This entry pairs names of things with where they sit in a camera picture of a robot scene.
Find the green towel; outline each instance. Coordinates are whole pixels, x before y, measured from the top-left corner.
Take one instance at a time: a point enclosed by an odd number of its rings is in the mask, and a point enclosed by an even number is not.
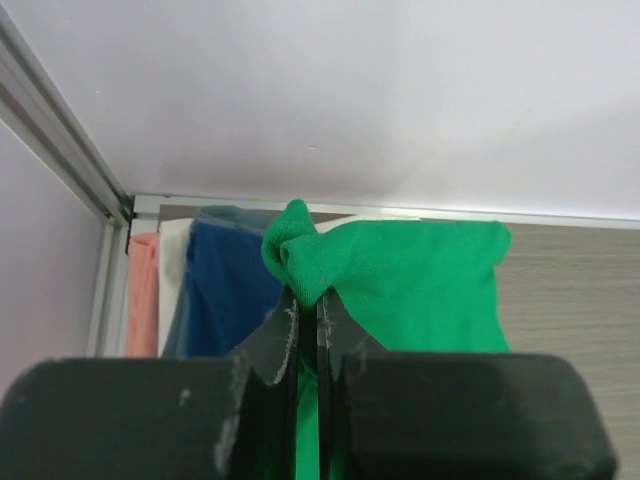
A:
[[[494,267],[510,243],[499,222],[360,221],[321,235],[294,200],[265,233],[262,258],[302,309],[334,287],[388,349],[506,352]],[[301,376],[297,478],[317,480],[317,381]]]

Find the blue cloth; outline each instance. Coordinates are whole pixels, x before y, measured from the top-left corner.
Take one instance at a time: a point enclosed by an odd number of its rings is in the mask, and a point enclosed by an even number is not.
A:
[[[198,211],[163,357],[223,356],[262,324],[282,294],[260,253],[271,221],[238,207]]]

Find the hanging clothes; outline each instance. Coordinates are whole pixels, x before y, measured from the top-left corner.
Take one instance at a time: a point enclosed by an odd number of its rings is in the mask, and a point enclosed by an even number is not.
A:
[[[494,267],[510,232],[498,222],[356,221],[318,234],[306,205],[289,204],[265,234],[269,270],[302,309],[334,287],[351,317],[392,350],[505,352]],[[297,478],[319,478],[318,385],[299,378]]]
[[[129,242],[128,357],[158,356],[158,234]]]
[[[192,223],[191,218],[160,223],[158,355],[162,355],[167,344],[171,322],[178,304]]]
[[[232,206],[198,211],[163,356],[223,356],[262,324],[282,294],[260,253],[272,220]]]

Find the white wall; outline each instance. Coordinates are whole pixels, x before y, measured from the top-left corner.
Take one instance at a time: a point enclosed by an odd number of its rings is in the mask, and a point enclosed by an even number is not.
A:
[[[0,122],[0,398],[27,366],[83,356],[102,226]]]
[[[640,2],[2,0],[125,186],[640,219]]]

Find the wooden panel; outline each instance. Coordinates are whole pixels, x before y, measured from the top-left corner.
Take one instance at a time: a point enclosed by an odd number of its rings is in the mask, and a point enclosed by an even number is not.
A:
[[[498,269],[515,351],[571,361],[595,396],[622,461],[640,478],[640,231],[510,225]]]

